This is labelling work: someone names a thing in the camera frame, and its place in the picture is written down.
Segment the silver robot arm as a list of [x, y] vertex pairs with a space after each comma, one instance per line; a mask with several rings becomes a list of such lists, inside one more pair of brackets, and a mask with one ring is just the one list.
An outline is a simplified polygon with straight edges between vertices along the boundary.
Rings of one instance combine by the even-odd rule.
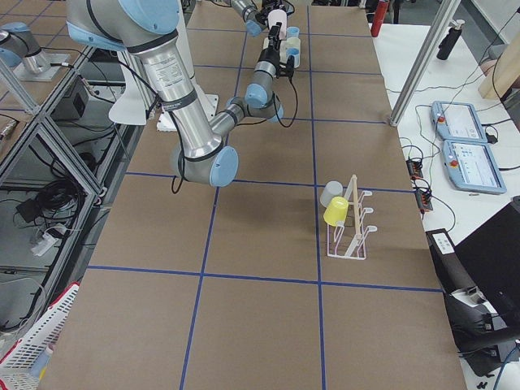
[[239, 157], [225, 136], [245, 118], [280, 119], [283, 107], [272, 89], [281, 76], [280, 24], [270, 27], [244, 97], [207, 119], [177, 42], [181, 6], [177, 1], [69, 1], [70, 37], [83, 45], [127, 51], [142, 62], [162, 108], [177, 127], [180, 143], [171, 166], [183, 181], [225, 187], [236, 177]]
[[287, 8], [283, 1], [261, 1], [260, 8], [250, 0], [230, 0], [227, 3], [240, 15], [248, 34], [253, 37], [278, 21], [287, 21]]

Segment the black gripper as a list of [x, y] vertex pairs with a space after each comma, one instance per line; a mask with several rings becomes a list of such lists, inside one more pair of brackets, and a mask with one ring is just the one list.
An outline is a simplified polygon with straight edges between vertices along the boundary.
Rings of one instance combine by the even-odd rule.
[[263, 49], [259, 55], [260, 62], [266, 61], [272, 65], [280, 64], [281, 28], [281, 23], [276, 23], [270, 27], [268, 37], [264, 39]]
[[283, 0], [262, 0], [261, 2], [261, 13], [263, 15], [268, 15], [271, 11], [274, 10], [284, 10], [284, 1]]

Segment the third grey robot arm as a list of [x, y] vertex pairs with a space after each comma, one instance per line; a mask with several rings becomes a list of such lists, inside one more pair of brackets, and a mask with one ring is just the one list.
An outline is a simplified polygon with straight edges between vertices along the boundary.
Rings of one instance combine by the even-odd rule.
[[50, 82], [69, 58], [69, 54], [45, 51], [25, 23], [1, 26], [1, 60], [19, 80]]

